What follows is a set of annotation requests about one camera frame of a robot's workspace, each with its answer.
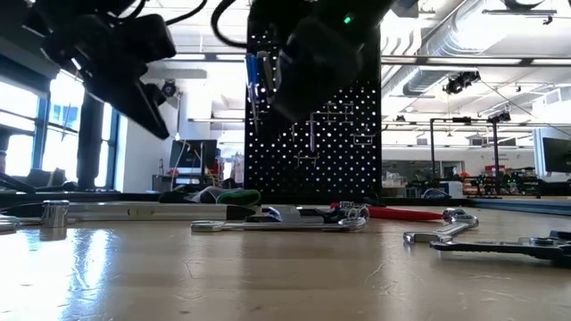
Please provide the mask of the black pipe rig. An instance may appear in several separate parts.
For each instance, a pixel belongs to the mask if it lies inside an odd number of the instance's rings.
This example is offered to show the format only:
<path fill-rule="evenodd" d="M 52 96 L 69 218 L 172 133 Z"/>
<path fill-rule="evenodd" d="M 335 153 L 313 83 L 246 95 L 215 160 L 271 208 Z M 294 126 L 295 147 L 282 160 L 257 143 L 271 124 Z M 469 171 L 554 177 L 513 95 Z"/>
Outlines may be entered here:
<path fill-rule="evenodd" d="M 431 118 L 429 120 L 429 133 L 430 133 L 430 156 L 432 165 L 432 175 L 433 178 L 436 176 L 436 159 L 435 159 L 435 145 L 434 145 L 434 124 L 435 122 L 442 122 L 444 124 L 458 123 L 461 126 L 468 126 L 472 123 L 485 123 L 487 126 L 492 127 L 492 146 L 494 154 L 494 188 L 497 195 L 501 194 L 501 183 L 500 183 L 500 158 L 499 158 L 499 143 L 498 143 L 498 124 L 500 122 L 499 117 L 494 117 L 491 119 L 479 119 L 472 117 L 449 117 L 449 118 Z"/>

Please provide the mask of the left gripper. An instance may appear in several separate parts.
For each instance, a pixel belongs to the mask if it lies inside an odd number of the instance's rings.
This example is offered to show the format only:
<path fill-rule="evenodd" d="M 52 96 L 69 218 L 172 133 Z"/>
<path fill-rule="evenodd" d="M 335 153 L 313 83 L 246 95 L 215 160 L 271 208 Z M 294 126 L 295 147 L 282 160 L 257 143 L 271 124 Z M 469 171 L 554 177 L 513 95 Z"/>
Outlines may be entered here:
<path fill-rule="evenodd" d="M 46 36 L 43 53 L 60 66 L 79 70 L 87 91 L 155 137 L 170 136 L 158 106 L 161 89 L 141 77 L 148 64 L 175 55 L 165 20 L 148 14 L 112 26 L 94 14 L 80 15 Z"/>

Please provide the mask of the blue clear-handled screwdriver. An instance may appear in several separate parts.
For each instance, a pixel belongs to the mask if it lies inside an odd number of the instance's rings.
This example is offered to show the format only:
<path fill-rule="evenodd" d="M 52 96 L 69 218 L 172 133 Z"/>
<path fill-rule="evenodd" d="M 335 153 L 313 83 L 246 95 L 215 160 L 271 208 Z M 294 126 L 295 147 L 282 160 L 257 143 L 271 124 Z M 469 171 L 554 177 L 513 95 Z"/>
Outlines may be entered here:
<path fill-rule="evenodd" d="M 254 131 L 258 132 L 258 124 L 259 124 L 259 117 L 258 117 L 258 93 L 257 93 L 257 86 L 259 85 L 258 81 L 258 65 L 257 65 L 257 57 L 251 53 L 247 54 L 244 57 L 245 66 L 246 66 L 246 74 L 247 74 L 247 93 L 251 105 L 251 112 L 252 112 L 252 123 L 254 126 Z"/>

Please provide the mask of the black round pillar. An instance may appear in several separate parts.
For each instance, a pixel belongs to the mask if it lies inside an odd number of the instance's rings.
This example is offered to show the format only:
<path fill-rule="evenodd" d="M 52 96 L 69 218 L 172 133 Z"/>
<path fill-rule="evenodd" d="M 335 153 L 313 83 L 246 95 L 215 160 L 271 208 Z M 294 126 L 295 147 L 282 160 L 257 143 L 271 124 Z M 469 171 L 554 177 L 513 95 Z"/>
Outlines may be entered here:
<path fill-rule="evenodd" d="M 103 102 L 84 93 L 79 122 L 77 179 L 80 190 L 95 189 L 103 131 Z"/>

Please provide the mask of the cluttered workbench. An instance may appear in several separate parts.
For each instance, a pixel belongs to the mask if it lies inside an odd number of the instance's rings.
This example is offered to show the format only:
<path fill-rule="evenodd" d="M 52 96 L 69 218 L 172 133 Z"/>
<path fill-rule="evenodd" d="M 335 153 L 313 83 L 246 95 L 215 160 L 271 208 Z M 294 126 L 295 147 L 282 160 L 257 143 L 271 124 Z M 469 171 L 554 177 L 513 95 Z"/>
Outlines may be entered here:
<path fill-rule="evenodd" d="M 500 165 L 499 170 L 499 173 L 496 173 L 495 167 L 490 165 L 478 176 L 462 172 L 460 182 L 463 184 L 463 193 L 477 197 L 541 193 L 542 181 L 536 176 L 533 167 L 513 169 Z"/>

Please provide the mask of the black aluminium frame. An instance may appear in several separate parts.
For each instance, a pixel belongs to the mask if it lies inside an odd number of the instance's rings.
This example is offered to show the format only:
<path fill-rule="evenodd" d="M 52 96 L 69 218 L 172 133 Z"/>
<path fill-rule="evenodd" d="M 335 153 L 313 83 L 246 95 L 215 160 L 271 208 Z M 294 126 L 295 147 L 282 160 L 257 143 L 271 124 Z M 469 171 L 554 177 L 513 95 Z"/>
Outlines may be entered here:
<path fill-rule="evenodd" d="M 72 202 L 157 202 L 157 193 L 0 193 L 0 208 L 45 200 L 67 200 Z M 338 196 L 264 196 L 264 204 L 329 205 L 338 202 Z M 462 198 L 462 199 L 420 199 L 420 198 L 360 198 L 371 205 L 384 204 L 389 207 L 469 207 L 487 210 L 519 211 L 545 215 L 571 217 L 571 199 L 535 197 L 513 198 Z"/>

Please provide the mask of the fluorescent ceiling light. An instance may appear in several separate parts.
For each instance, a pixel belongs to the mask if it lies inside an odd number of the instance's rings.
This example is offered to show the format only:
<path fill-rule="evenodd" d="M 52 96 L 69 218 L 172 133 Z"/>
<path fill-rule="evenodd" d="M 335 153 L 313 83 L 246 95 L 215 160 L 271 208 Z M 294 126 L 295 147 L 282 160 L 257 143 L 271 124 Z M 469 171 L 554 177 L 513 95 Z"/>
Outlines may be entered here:
<path fill-rule="evenodd" d="M 242 62 L 244 53 L 177 53 L 166 62 Z"/>
<path fill-rule="evenodd" d="M 383 65 L 413 66 L 457 66 L 457 67 L 571 67 L 568 58 L 534 58 L 534 57 L 432 57 L 432 56 L 382 56 Z"/>

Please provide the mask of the dark computer monitor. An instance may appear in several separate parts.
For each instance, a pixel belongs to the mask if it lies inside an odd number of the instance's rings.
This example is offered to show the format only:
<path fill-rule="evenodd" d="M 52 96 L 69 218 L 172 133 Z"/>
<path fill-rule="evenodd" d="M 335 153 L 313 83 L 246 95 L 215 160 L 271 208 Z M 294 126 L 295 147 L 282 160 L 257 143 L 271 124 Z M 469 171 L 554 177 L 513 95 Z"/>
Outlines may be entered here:
<path fill-rule="evenodd" d="M 571 140 L 544 137 L 542 142 L 545 170 L 571 173 Z"/>
<path fill-rule="evenodd" d="M 216 140 L 175 140 L 171 145 L 170 167 L 212 168 L 216 160 Z"/>

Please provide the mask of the grey-black green-cuffed work glove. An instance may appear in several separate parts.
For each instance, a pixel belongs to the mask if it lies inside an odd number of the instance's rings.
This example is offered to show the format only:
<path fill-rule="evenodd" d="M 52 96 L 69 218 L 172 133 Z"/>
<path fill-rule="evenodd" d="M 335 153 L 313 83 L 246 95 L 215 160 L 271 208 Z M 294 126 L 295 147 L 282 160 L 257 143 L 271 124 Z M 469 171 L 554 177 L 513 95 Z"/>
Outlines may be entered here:
<path fill-rule="evenodd" d="M 260 202 L 261 194 L 257 190 L 243 188 L 222 188 L 209 186 L 195 193 L 183 197 L 191 203 L 216 203 L 252 207 Z"/>
<path fill-rule="evenodd" d="M 179 190 L 164 192 L 159 196 L 159 203 L 189 203 L 187 193 Z"/>

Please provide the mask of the black perforated pegboard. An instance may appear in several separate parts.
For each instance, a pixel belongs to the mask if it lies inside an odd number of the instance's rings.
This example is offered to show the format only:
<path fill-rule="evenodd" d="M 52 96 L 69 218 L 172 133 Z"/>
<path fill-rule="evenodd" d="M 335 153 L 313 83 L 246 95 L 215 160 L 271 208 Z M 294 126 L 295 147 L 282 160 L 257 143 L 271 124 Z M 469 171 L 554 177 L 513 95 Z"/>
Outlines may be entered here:
<path fill-rule="evenodd" d="M 258 132 L 251 120 L 246 88 L 244 115 L 244 185 L 264 196 L 338 196 L 362 202 L 379 197 L 381 180 L 380 33 L 361 50 L 362 69 L 348 86 L 335 91 L 313 113 L 316 151 L 310 150 L 309 119 L 297 122 L 292 142 L 290 123 L 269 119 L 261 80 L 260 51 L 269 53 L 276 92 L 276 31 L 268 23 L 248 25 L 246 54 L 257 57 Z"/>

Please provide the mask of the dark sofa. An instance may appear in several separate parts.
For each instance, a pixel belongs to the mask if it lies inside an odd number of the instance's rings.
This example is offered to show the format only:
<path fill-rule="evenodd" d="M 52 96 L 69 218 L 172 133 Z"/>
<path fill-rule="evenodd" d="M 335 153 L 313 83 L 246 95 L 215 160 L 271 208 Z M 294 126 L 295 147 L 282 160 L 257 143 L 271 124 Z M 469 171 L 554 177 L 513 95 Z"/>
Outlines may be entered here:
<path fill-rule="evenodd" d="M 66 172 L 64 169 L 54 169 L 53 171 L 31 169 L 25 179 L 26 184 L 34 187 L 58 186 L 65 182 Z"/>

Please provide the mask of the silver ventilation duct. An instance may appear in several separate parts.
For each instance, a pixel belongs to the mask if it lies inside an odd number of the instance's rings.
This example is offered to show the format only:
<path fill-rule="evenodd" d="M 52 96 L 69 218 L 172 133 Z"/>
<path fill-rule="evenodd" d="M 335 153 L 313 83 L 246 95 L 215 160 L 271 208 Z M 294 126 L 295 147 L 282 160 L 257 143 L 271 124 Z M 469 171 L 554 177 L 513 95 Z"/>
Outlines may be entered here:
<path fill-rule="evenodd" d="M 423 56 L 479 55 L 500 42 L 508 31 L 500 18 L 485 14 L 497 9 L 500 0 L 466 0 L 443 25 L 418 49 Z M 419 96 L 449 75 L 447 70 L 427 70 L 419 66 L 401 66 L 382 86 L 384 98 L 391 95 Z"/>

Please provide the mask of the red utility knife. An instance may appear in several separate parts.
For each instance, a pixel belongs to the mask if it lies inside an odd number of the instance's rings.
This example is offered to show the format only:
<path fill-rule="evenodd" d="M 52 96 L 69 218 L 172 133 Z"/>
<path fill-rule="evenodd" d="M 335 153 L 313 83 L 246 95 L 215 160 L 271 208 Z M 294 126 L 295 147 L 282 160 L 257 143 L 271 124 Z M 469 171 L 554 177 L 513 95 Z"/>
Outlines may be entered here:
<path fill-rule="evenodd" d="M 428 221 L 443 219 L 443 214 L 422 211 L 422 210 L 403 210 L 380 206 L 372 206 L 364 204 L 368 210 L 370 218 L 406 220 L 406 221 Z"/>

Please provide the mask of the black wire stripper pliers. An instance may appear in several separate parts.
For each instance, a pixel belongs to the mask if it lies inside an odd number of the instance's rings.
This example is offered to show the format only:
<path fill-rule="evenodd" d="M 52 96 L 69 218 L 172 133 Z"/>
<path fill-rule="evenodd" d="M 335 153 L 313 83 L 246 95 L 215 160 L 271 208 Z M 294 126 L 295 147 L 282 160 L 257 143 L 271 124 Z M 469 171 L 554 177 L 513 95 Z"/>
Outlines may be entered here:
<path fill-rule="evenodd" d="M 571 268 L 571 232 L 568 231 L 551 230 L 548 236 L 520 237 L 516 242 L 457 243 L 448 241 L 431 242 L 429 246 L 437 251 L 521 254 Z"/>

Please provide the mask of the silver combination wrench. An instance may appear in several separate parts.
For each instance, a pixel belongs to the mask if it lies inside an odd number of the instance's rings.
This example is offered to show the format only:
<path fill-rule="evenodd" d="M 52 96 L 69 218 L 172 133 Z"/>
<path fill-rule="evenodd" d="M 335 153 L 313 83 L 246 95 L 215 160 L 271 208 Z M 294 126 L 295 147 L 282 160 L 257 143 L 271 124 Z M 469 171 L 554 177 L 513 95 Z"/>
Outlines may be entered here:
<path fill-rule="evenodd" d="M 222 232 L 222 231 L 339 231 L 349 232 L 363 229 L 368 221 L 364 218 L 344 218 L 337 223 L 229 223 L 225 221 L 195 221 L 191 223 L 194 232 Z"/>
<path fill-rule="evenodd" d="M 479 225 L 477 216 L 467 214 L 462 209 L 446 209 L 443 212 L 443 220 L 446 225 L 431 232 L 405 232 L 402 235 L 406 244 L 440 242 L 446 243 L 453 239 L 454 235 Z"/>

